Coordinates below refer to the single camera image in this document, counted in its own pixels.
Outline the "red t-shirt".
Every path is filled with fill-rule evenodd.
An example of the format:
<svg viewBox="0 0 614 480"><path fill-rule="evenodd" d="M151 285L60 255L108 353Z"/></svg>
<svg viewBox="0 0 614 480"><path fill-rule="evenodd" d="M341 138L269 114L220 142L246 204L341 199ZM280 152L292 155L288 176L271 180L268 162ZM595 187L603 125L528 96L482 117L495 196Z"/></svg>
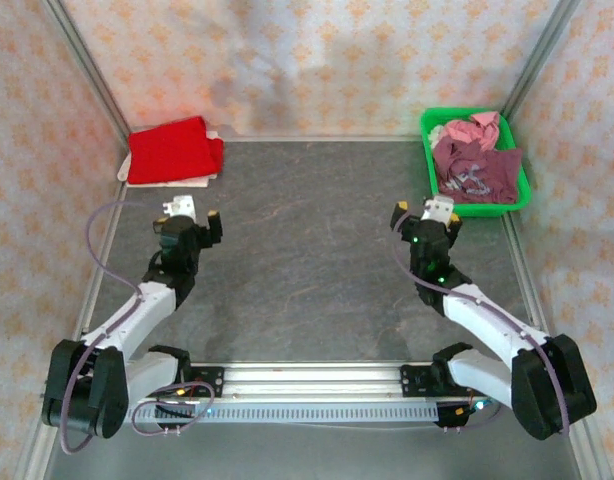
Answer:
<svg viewBox="0 0 614 480"><path fill-rule="evenodd" d="M132 186L145 186L220 174L224 164L224 141L209 133L201 116L131 133L127 182Z"/></svg>

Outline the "white folded t-shirt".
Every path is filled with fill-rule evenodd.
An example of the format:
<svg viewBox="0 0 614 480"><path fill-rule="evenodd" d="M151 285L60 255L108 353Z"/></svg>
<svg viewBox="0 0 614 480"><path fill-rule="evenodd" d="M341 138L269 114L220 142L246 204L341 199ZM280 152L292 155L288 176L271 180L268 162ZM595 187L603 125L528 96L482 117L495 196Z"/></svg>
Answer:
<svg viewBox="0 0 614 480"><path fill-rule="evenodd" d="M218 147L224 146L223 139L215 130L208 130L206 133L206 138L209 142L210 149L215 153L218 152ZM131 167L131 159L132 155L128 153L116 175L117 180L119 182L125 182L129 188L207 188L210 181L215 180L218 177L217 174L211 174L208 176L194 177L177 181L132 184L128 181L128 174Z"/></svg>

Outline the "maroon printed t-shirt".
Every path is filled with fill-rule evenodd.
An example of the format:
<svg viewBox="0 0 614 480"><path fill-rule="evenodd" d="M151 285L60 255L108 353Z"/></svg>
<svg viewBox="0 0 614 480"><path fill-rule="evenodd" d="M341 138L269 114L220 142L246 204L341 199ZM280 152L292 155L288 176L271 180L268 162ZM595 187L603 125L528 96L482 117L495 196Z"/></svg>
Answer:
<svg viewBox="0 0 614 480"><path fill-rule="evenodd" d="M439 191L457 204L502 204L518 201L520 148L483 150L470 143L444 137L433 150Z"/></svg>

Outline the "green plastic basket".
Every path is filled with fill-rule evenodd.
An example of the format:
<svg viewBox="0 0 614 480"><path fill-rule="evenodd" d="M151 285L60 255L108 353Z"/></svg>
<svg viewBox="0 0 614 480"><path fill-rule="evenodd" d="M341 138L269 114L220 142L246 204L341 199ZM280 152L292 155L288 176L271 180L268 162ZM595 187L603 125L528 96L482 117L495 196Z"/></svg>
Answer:
<svg viewBox="0 0 614 480"><path fill-rule="evenodd" d="M429 179L431 192L441 194L439 191L434 161L433 150L427 139L429 131L436 125L445 125L451 120L460 119L468 120L469 117L477 112L494 111L487 109L477 108L430 108L426 110L420 119L423 146L425 149L425 155L427 160ZM518 148L515 145L513 135L509 128L507 120L500 115L500 135L494 149L508 150ZM531 189L527 181L522 164L520 174L518 178L518 201L511 205L502 204L457 204L454 202L454 212L461 217L499 217L508 211L516 211L524 208L531 199Z"/></svg>

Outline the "pink t-shirt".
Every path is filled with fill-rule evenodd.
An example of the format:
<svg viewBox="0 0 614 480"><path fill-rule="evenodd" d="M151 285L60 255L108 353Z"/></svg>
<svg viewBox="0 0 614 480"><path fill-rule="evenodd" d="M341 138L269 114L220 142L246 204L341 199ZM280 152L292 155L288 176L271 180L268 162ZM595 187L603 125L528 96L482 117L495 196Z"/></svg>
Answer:
<svg viewBox="0 0 614 480"><path fill-rule="evenodd" d="M440 138L472 143L476 141L483 151L493 150L500 135L500 114L495 111L477 112L468 120L455 119L443 126Z"/></svg>

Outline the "aluminium table back rail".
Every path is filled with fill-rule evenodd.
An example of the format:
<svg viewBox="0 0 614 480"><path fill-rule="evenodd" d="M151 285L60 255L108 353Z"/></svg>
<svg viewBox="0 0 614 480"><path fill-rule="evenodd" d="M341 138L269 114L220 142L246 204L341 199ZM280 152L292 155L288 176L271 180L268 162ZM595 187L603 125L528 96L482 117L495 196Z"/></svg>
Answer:
<svg viewBox="0 0 614 480"><path fill-rule="evenodd" d="M278 142L416 142L420 143L424 139L420 135L262 135L262 136L223 136L227 143L278 143Z"/></svg>

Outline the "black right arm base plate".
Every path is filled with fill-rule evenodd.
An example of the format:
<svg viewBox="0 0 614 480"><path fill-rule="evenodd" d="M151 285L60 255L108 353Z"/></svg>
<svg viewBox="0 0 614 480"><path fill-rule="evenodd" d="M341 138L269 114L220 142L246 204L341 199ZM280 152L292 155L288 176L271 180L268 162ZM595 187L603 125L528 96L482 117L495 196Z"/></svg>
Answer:
<svg viewBox="0 0 614 480"><path fill-rule="evenodd" d="M403 364L400 366L400 385L406 398L448 396L451 388L434 374L431 364Z"/></svg>

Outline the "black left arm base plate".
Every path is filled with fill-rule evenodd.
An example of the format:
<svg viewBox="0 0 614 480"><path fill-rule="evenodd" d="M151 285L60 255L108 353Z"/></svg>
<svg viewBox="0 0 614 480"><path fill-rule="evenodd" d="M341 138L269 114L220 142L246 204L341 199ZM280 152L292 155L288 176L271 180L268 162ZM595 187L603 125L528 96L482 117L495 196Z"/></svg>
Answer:
<svg viewBox="0 0 614 480"><path fill-rule="evenodd" d="M205 382L212 387L214 395L220 398L224 386L224 376L225 368L222 366L192 365L180 370L176 376L176 381L178 383ZM211 394L206 386L198 385L186 387L184 396L191 399L209 398Z"/></svg>

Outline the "aluminium frame post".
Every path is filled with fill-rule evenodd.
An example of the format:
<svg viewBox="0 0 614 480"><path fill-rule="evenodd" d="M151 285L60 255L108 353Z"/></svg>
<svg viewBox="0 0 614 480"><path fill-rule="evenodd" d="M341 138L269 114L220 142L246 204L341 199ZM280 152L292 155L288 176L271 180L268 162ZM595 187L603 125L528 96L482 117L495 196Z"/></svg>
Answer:
<svg viewBox="0 0 614 480"><path fill-rule="evenodd" d="M55 23L70 54L83 72L94 96L100 102L118 137L125 145L128 145L127 140L131 133L129 124L63 0L39 1Z"/></svg>
<svg viewBox="0 0 614 480"><path fill-rule="evenodd" d="M534 81L545 66L580 3L581 0L558 0L522 69L521 75L501 109L502 115L508 122L511 122L519 111Z"/></svg>

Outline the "aluminium mounting rail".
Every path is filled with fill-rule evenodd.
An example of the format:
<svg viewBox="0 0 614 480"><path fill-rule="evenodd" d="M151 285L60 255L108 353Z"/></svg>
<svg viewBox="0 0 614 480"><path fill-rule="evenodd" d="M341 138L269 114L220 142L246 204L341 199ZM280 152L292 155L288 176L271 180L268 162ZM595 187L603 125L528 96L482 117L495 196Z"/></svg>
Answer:
<svg viewBox="0 0 614 480"><path fill-rule="evenodd" d="M400 361L224 363L222 403L395 402Z"/></svg>

